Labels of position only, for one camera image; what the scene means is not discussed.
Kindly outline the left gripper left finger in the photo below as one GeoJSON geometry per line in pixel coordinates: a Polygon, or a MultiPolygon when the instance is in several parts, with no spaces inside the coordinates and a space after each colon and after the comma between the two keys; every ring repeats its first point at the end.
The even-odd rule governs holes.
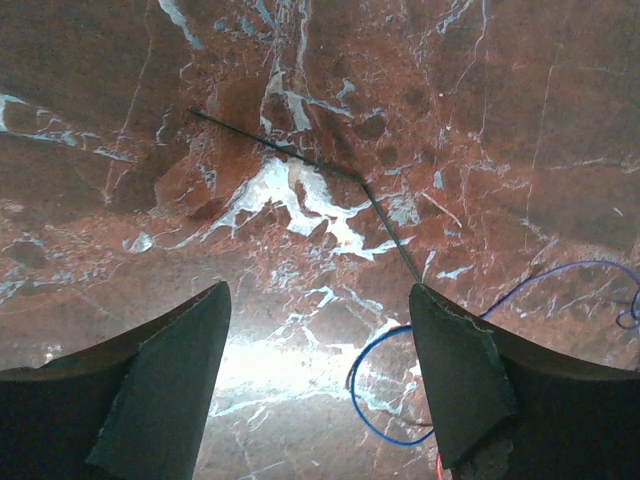
{"type": "Polygon", "coordinates": [[[2,478],[192,478],[230,318],[219,282],[90,348],[2,371],[2,478]]]}

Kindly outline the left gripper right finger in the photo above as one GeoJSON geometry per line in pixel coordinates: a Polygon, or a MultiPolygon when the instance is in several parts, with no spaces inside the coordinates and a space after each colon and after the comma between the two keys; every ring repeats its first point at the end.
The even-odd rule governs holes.
{"type": "Polygon", "coordinates": [[[638,478],[638,373],[542,347],[421,284],[409,305],[453,478],[638,478]]]}

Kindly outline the black zip tie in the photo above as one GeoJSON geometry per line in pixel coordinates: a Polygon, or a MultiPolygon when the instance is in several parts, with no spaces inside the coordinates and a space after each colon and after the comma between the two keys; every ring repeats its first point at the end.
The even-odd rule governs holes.
{"type": "Polygon", "coordinates": [[[220,120],[214,116],[212,116],[211,114],[202,111],[196,107],[189,107],[188,111],[201,118],[204,120],[207,120],[209,122],[213,122],[223,128],[226,128],[236,134],[242,135],[246,138],[249,138],[251,140],[253,140],[254,142],[260,143],[268,148],[270,148],[271,150],[274,150],[276,152],[279,152],[283,155],[286,155],[287,157],[291,157],[291,158],[295,158],[301,162],[303,162],[305,165],[311,166],[317,170],[322,170],[325,172],[329,172],[333,175],[337,175],[341,178],[345,178],[348,179],[349,181],[353,182],[354,184],[358,185],[363,192],[365,193],[365,195],[367,196],[367,198],[369,199],[369,201],[371,202],[374,210],[376,211],[376,214],[379,216],[381,222],[383,223],[386,231],[388,232],[389,236],[391,237],[392,241],[394,242],[397,250],[399,251],[405,265],[407,266],[407,268],[409,269],[412,277],[414,278],[414,280],[419,283],[422,284],[422,277],[421,274],[418,272],[418,269],[414,263],[414,261],[412,260],[411,256],[409,255],[409,253],[407,252],[407,250],[405,249],[405,247],[403,246],[400,238],[398,237],[398,235],[396,234],[388,216],[386,215],[386,213],[384,212],[382,206],[380,205],[380,203],[378,202],[378,200],[376,199],[373,190],[371,189],[371,187],[367,184],[367,182],[359,175],[356,173],[351,173],[349,171],[340,169],[336,166],[330,165],[330,164],[326,164],[326,163],[322,163],[319,162],[317,160],[312,160],[309,159],[307,157],[305,157],[304,155],[298,153],[295,150],[292,150],[290,148],[287,148],[285,146],[281,146],[278,145],[277,143],[270,141],[266,138],[260,137],[259,135],[256,135],[252,132],[243,130],[242,128],[229,124],[223,120],[220,120]]]}

